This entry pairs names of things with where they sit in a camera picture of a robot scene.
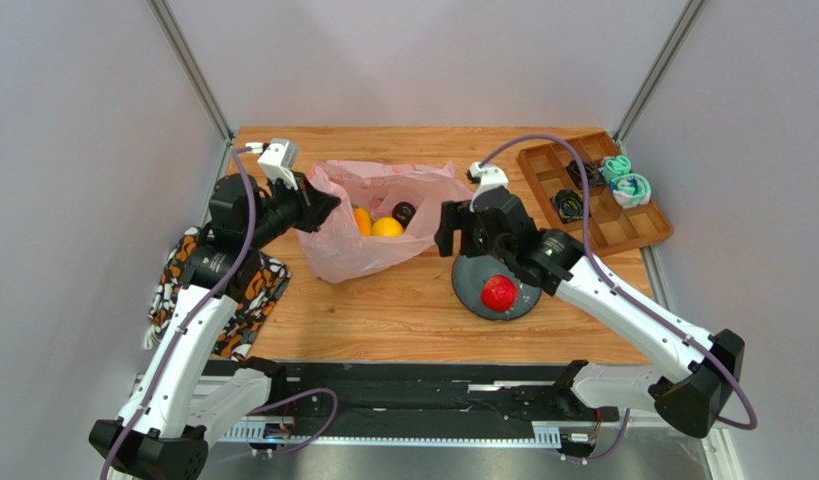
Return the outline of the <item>dark purple plum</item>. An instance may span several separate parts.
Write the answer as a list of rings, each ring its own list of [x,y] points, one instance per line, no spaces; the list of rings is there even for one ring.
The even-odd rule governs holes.
[[[409,202],[397,203],[391,212],[391,217],[395,219],[403,228],[407,228],[416,215],[416,207]]]

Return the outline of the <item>yellow lemon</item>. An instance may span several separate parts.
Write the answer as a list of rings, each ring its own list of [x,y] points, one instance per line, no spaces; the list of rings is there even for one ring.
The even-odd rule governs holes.
[[[371,227],[372,236],[399,237],[405,232],[403,225],[392,217],[376,220]]]

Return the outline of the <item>pink peach plastic bag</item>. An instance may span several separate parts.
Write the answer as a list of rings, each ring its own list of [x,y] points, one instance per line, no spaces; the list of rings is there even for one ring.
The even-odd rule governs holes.
[[[333,284],[379,273],[434,247],[441,204],[473,195],[451,162],[434,167],[329,160],[315,163],[307,179],[316,189],[341,200],[319,231],[297,234],[312,273]],[[396,238],[360,233],[355,207],[379,220],[400,202],[416,208],[405,233]]]

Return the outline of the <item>yellow orange mango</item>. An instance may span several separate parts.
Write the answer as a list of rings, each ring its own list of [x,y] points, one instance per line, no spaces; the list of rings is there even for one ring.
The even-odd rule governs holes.
[[[364,208],[357,207],[353,210],[353,216],[360,234],[363,237],[371,236],[373,221],[370,213]]]

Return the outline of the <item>red apple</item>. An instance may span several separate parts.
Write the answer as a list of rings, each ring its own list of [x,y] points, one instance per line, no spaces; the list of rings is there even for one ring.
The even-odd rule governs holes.
[[[480,301],[493,312],[506,312],[512,308],[520,296],[516,284],[504,275],[494,275],[484,284]]]

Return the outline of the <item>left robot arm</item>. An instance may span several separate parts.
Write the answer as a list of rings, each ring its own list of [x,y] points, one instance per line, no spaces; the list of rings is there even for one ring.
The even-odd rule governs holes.
[[[299,400],[286,368],[254,357],[222,386],[192,398],[213,348],[261,266],[261,249],[288,230],[313,233],[340,205],[298,172],[258,187],[246,174],[220,179],[182,276],[172,318],[137,389],[113,420],[99,420],[89,442],[116,470],[136,479],[196,479],[209,450],[234,425]]]

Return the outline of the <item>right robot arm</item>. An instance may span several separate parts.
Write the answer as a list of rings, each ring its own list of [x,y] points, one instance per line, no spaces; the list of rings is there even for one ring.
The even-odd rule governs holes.
[[[584,405],[651,411],[694,438],[706,437],[717,422],[757,427],[739,384],[745,353],[739,335],[711,333],[631,288],[580,240],[537,227],[506,188],[444,202],[435,242],[443,257],[497,260],[517,280],[588,313],[648,359],[641,366],[575,363],[563,386]]]

